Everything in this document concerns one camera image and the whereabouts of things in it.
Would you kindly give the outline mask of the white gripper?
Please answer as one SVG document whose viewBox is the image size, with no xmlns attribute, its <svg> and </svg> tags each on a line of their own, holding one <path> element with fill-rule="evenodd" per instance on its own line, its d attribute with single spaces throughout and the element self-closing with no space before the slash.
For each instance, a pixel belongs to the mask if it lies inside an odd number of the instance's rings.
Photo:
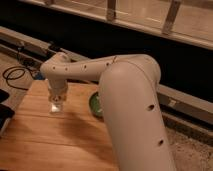
<svg viewBox="0 0 213 171">
<path fill-rule="evenodd" d="M 49 82 L 49 101 L 51 103 L 59 104 L 66 100 L 68 85 L 66 82 Z"/>
</svg>

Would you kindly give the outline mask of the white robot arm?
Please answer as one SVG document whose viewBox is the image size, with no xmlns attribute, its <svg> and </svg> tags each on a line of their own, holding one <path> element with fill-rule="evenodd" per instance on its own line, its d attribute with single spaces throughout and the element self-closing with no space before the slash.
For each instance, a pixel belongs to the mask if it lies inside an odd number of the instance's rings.
<svg viewBox="0 0 213 171">
<path fill-rule="evenodd" d="M 58 52 L 41 65 L 52 110 L 62 109 L 67 81 L 99 83 L 98 95 L 120 171 L 177 171 L 157 98 L 161 71 L 145 54 L 72 62 Z"/>
</svg>

